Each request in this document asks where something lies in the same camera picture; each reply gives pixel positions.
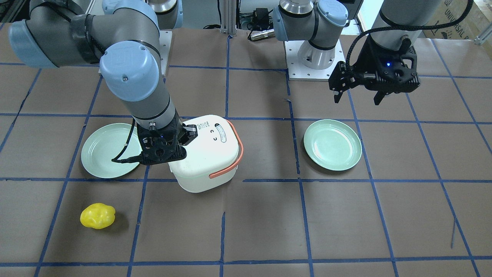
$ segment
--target yellow fruit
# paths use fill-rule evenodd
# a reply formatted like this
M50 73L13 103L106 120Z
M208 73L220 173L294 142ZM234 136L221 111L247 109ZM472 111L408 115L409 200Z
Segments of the yellow fruit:
M115 222L115 208L103 203L94 203L80 214L80 223L94 229L106 228Z

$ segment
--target orange handle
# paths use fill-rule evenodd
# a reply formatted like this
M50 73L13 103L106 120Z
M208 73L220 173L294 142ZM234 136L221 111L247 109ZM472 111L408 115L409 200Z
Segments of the orange handle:
M239 162L243 159L243 154L244 154L243 142L239 138L238 132L236 132L236 128L234 128L234 125L232 125L232 123L229 120L227 120L227 122L229 122L229 125L231 125L231 128L234 131L236 138L238 139L238 143L239 143L239 147L241 148L240 149L241 152L239 153L239 157L237 158L237 160L233 164L229 165L228 167L226 167L220 171L217 171L215 173L211 173L209 175L210 179L213 179L215 177L219 177L219 176L224 175L224 174L228 173L229 171L233 170L239 164Z

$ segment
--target light blue joint cap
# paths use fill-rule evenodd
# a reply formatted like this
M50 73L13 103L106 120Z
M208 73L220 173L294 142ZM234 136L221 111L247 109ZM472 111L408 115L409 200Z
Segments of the light blue joint cap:
M280 13L278 7L274 8L273 21L274 21L275 37L277 38L277 40L289 41L289 39L287 38L287 31L285 30L285 25L283 23L282 14Z
M329 22L338 27L345 27L348 19L347 8L337 0L320 0L319 13Z
M27 66L42 69L56 68L37 45L28 30L26 20L12 23L8 30L8 40L15 55Z
M104 14L113 14L117 9L129 8L141 12L152 20L159 30L157 15L154 10L145 2L140 0L103 0L102 10Z
M176 18L176 24L174 25L173 29L181 28L183 26L183 3L181 0L178 0L178 5L176 8L178 8L178 17Z
M145 46L135 41L111 45L101 57L99 67L111 92L128 102L147 98L160 80L154 57Z

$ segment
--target plate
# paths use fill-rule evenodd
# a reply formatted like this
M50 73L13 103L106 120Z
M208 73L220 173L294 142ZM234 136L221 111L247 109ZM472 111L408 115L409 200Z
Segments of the plate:
M307 128L304 148L315 163L334 171L352 168L362 155L361 141L354 130L332 119L316 121Z
M139 163L118 164L111 161L123 149L130 127L130 124L114 123L98 129L89 136L82 146L80 156L87 172L99 178L116 178L127 174L139 165ZM137 128L134 127L128 147L120 159L139 155L141 151Z

